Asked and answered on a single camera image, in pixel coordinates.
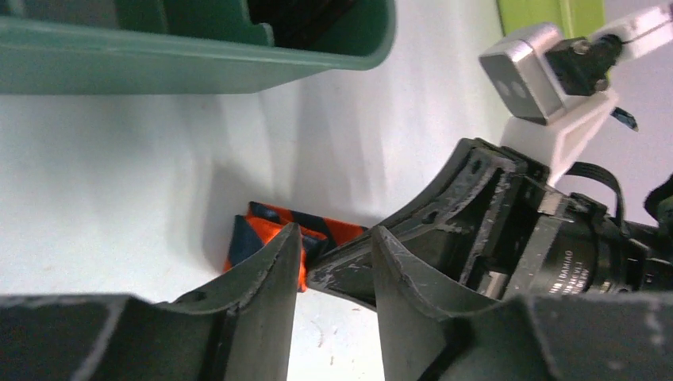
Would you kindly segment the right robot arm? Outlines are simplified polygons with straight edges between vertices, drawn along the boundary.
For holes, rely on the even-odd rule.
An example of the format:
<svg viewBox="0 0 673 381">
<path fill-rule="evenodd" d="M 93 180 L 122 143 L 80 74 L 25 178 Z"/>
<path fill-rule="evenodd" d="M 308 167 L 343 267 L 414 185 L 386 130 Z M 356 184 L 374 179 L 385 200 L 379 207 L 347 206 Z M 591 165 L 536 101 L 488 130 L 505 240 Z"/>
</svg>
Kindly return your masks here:
<svg viewBox="0 0 673 381">
<path fill-rule="evenodd" d="M 466 314 L 518 294 L 670 291 L 672 184 L 644 201 L 656 224 L 625 219 L 616 178 L 578 162 L 569 175 L 611 189 L 615 211 L 547 184 L 547 166 L 462 139 L 436 178 L 380 223 L 440 280 L 447 311 Z"/>
</svg>

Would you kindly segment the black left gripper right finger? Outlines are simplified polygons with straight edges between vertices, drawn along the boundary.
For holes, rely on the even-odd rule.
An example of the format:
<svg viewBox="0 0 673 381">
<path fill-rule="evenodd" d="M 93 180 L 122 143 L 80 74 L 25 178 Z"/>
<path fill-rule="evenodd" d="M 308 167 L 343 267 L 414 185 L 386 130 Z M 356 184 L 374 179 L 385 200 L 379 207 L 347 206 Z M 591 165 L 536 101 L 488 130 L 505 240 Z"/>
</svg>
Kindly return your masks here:
<svg viewBox="0 0 673 381">
<path fill-rule="evenodd" d="M 484 298 L 372 233 L 388 380 L 669 380 L 669 292 Z"/>
</svg>

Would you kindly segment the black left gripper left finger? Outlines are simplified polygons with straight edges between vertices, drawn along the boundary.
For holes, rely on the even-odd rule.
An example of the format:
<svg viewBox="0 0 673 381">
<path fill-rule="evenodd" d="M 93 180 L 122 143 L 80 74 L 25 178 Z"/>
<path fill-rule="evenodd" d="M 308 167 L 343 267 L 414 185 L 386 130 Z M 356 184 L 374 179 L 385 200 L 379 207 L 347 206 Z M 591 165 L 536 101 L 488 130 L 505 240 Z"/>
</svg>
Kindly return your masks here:
<svg viewBox="0 0 673 381">
<path fill-rule="evenodd" d="M 130 294 L 5 295 L 4 380 L 284 380 L 300 229 L 290 224 L 174 302 Z"/>
</svg>

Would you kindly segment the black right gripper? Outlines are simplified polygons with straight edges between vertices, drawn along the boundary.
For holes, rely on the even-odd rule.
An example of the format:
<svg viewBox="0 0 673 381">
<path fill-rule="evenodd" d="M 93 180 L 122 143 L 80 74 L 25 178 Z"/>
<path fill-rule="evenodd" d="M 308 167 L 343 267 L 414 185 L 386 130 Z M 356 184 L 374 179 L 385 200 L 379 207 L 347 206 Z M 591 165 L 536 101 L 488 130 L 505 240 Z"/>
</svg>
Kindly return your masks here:
<svg viewBox="0 0 673 381">
<path fill-rule="evenodd" d="M 462 139 L 434 180 L 381 221 L 412 254 L 492 299 L 516 294 L 616 294 L 672 290 L 672 180 L 652 190 L 644 209 L 656 225 L 625 220 L 619 182 L 603 167 L 574 164 L 570 176 L 615 193 L 615 211 L 584 194 L 520 197 L 529 160 L 511 148 Z M 309 260 L 309 288 L 375 309 L 372 238 L 357 238 Z"/>
</svg>

